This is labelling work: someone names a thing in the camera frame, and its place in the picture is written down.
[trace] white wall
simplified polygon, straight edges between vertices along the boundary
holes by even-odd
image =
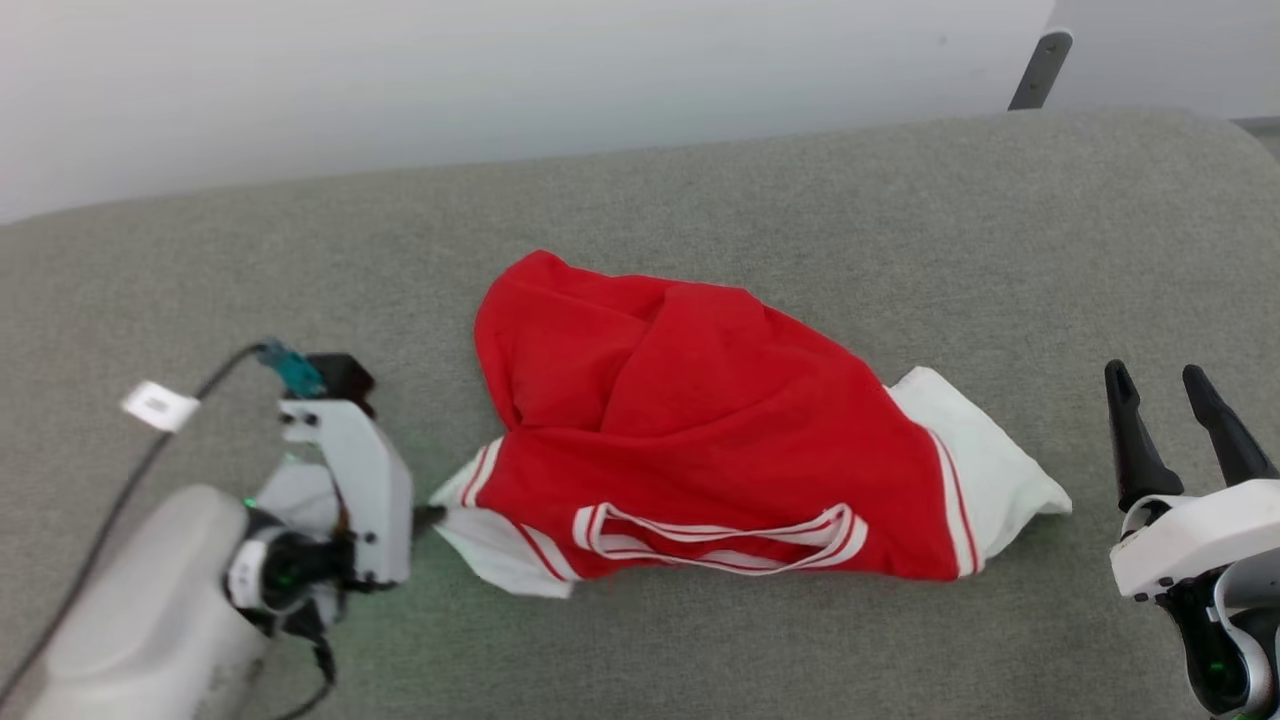
[[[1075,45],[1046,106],[1280,117],[1280,0],[1057,0]]]
[[[1007,106],[1052,0],[4,0],[0,222]]]

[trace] white robot link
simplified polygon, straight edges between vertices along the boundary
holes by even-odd
[[[1181,633],[1187,678],[1216,720],[1280,720],[1280,471],[1204,372],[1183,370],[1196,420],[1208,430],[1224,489],[1183,496],[1138,415],[1124,363],[1106,366],[1120,542],[1120,593],[1165,610]]]
[[[170,496],[52,635],[29,720],[234,717],[282,633],[314,643],[324,674],[298,717],[335,682],[325,632],[347,594],[408,579],[413,486],[372,420],[372,378],[349,355],[250,350],[288,389],[284,439],[323,462],[285,456],[248,500]]]

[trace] teal connector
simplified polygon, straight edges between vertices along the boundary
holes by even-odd
[[[320,370],[278,338],[270,337],[262,341],[257,361],[275,370],[284,388],[294,397],[302,400],[324,397],[325,386]]]

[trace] cable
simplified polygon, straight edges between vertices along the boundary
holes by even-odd
[[[205,384],[196,391],[196,400],[204,401],[209,397],[209,395],[214,392],[214,389],[216,389],[224,379],[227,379],[227,375],[229,375],[237,365],[262,347],[265,347],[262,343],[253,343],[241,348],[238,352],[228,357],[227,361],[223,363],[223,365],[218,368],[218,370],[215,370],[207,380],[205,380]],[[76,605],[81,592],[84,589],[84,584],[88,582],[88,578],[93,571],[93,566],[97,564],[97,559],[102,553],[102,547],[106,544],[106,538],[111,534],[115,521],[120,518],[120,512],[129,502],[129,497],[133,496],[133,491],[137,489],[142,478],[146,477],[147,471],[151,469],[151,465],[154,465],[156,459],[160,456],[160,452],[163,452],[165,446],[169,445],[170,439],[173,439],[172,432],[161,433],[160,437],[151,443],[151,447],[147,448],[142,460],[138,461],[133,471],[129,473],[129,479],[124,483],[124,487],[120,488],[119,495],[115,496],[115,502],[111,503],[111,510],[108,511],[106,519],[102,521],[102,527],[100,527],[97,529],[97,534],[93,536],[93,542],[90,544],[88,553],[84,556],[84,560],[81,561],[79,569],[76,570],[76,577],[72,580],[70,588],[68,588],[67,593],[63,596],[63,601],[58,605],[58,610],[54,612],[52,620],[49,621],[45,629],[40,633],[40,637],[31,646],[31,650],[28,650],[27,655],[23,656],[22,662],[18,664],[18,669],[9,675],[8,680],[5,680],[4,689],[0,691],[0,712],[4,711],[4,706],[9,702],[10,696],[13,696],[18,684],[22,683],[22,679],[31,671],[36,660],[38,660],[45,652],[45,648],[54,638],[54,634],[58,633],[59,628],[61,628],[63,621],[67,620],[67,614],[70,612],[72,606]]]
[[[324,684],[316,691],[316,694],[311,696],[311,700],[303,702],[302,705],[294,707],[293,710],[280,715],[275,720],[297,720],[307,712],[311,712],[320,705],[324,698],[329,697],[329,692],[333,687],[338,684],[338,664],[333,659],[333,648],[329,647],[329,641],[324,639],[324,635],[317,635],[315,638],[315,646],[311,648],[316,656],[316,665],[320,666],[320,671],[324,674]]]

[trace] white robotic arm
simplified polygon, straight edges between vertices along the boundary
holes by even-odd
[[[287,456],[255,498],[170,496],[54,635],[29,720],[236,717],[282,633],[315,643],[325,674],[305,712],[334,680],[324,635],[347,594],[408,579],[412,479],[371,418],[372,378],[344,355],[257,355],[291,391],[285,439],[324,462]]]
[[[1129,372],[1111,361],[1107,404],[1125,512],[1111,570],[1121,594],[1172,618],[1204,710],[1217,720],[1280,720],[1280,471],[1203,370],[1188,365],[1183,383],[1228,487],[1183,496],[1138,415]]]

